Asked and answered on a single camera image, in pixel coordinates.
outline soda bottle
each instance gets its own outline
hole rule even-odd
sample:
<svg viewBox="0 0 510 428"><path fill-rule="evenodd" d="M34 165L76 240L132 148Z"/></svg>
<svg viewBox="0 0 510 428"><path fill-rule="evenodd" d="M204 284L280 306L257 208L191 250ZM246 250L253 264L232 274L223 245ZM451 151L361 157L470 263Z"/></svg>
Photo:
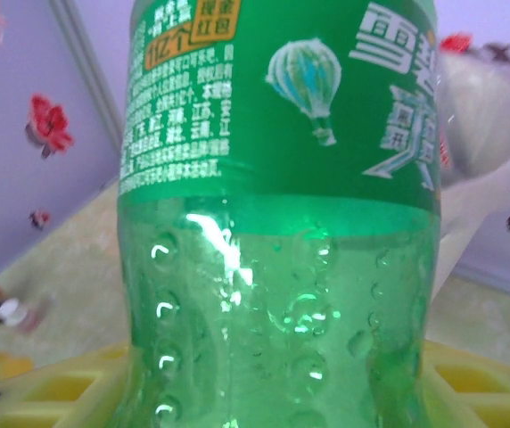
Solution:
<svg viewBox="0 0 510 428"><path fill-rule="evenodd" d="M430 426L431 3L137 1L115 428Z"/></svg>

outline green label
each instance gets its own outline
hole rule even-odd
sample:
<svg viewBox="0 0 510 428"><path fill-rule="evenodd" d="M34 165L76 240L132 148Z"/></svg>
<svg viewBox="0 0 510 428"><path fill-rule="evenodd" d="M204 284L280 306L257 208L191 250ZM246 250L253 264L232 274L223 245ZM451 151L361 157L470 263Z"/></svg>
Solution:
<svg viewBox="0 0 510 428"><path fill-rule="evenodd" d="M119 203L232 194L439 213L436 39L414 0L157 1L132 41Z"/></svg>

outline green plastic bottle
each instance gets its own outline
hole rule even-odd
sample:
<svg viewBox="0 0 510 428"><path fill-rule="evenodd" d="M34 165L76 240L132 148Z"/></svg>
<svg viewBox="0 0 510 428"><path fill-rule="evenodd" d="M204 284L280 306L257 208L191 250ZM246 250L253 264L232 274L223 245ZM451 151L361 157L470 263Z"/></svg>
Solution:
<svg viewBox="0 0 510 428"><path fill-rule="evenodd" d="M137 1L115 428L426 428L427 2Z"/></svg>

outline yellow plastic crate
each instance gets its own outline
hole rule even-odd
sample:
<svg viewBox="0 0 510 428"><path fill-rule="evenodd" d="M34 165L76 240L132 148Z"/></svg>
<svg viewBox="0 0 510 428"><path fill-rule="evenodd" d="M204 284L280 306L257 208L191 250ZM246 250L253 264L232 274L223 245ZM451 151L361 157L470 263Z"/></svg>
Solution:
<svg viewBox="0 0 510 428"><path fill-rule="evenodd" d="M101 428L122 395L128 346L0 382L0 428ZM424 393L434 428L510 428L510 366L427 342Z"/></svg>

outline beige floor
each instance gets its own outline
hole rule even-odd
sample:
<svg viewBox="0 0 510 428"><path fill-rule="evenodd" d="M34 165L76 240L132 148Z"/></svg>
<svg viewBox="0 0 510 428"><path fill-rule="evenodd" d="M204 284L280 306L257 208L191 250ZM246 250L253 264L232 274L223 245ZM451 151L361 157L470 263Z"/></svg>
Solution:
<svg viewBox="0 0 510 428"><path fill-rule="evenodd" d="M0 275L24 299L56 302L30 337L0 329L0 350L42 366L128 338L115 210L116 186ZM510 297L453 278L432 304L428 337L510 364Z"/></svg>

